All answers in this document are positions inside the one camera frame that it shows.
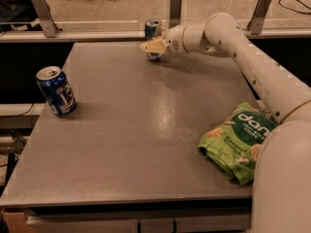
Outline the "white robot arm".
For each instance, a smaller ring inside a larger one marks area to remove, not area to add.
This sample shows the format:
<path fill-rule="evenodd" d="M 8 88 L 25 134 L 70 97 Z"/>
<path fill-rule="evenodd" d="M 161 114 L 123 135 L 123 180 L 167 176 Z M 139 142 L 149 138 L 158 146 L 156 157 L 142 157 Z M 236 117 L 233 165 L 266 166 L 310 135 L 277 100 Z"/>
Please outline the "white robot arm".
<path fill-rule="evenodd" d="M 253 45 L 227 13 L 170 28 L 140 48 L 219 51 L 234 60 L 279 123 L 259 149 L 250 233 L 311 233 L 311 88 Z"/>

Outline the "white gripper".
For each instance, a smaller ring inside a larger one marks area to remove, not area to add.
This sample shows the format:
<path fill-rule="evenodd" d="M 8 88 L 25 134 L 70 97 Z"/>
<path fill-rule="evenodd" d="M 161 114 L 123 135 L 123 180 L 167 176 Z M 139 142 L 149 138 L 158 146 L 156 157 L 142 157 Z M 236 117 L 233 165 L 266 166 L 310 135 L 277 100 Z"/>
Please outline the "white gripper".
<path fill-rule="evenodd" d="M 177 25 L 163 32 L 162 38 L 156 38 L 140 45 L 140 50 L 145 53 L 186 53 L 184 47 L 185 25 Z"/>

